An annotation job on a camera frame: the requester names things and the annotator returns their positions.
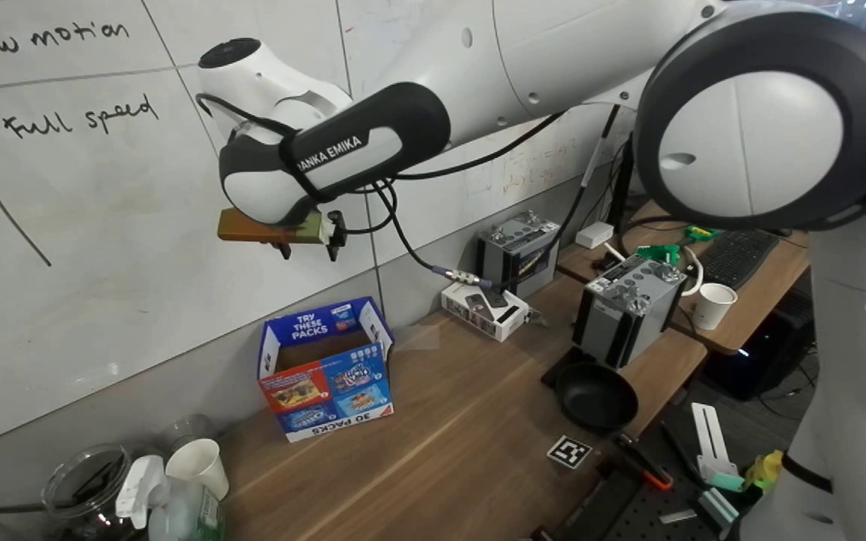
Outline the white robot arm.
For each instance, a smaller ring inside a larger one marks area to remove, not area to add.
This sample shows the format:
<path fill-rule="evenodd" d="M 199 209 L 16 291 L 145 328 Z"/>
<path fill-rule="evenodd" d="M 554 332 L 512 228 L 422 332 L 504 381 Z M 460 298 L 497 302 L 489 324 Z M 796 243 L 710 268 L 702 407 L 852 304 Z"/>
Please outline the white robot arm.
<path fill-rule="evenodd" d="M 630 108 L 652 200 L 796 228 L 819 384 L 730 541 L 866 541 L 866 27 L 812 0 L 449 0 L 364 99 L 237 35 L 199 59 L 219 185 L 294 228 L 320 203 L 585 99 Z"/>

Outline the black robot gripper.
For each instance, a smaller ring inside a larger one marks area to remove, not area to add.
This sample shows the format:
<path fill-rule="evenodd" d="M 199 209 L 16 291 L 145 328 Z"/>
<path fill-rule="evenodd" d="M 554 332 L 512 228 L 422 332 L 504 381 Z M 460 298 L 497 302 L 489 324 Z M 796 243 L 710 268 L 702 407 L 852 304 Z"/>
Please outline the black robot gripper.
<path fill-rule="evenodd" d="M 219 239 L 254 239 L 271 243 L 283 260 L 291 258 L 294 243 L 320 243 L 326 258 L 336 260 L 339 249 L 345 246 L 345 220 L 344 209 L 312 209 L 297 225 L 263 225 L 240 213 L 237 207 L 224 207 L 216 221 Z"/>

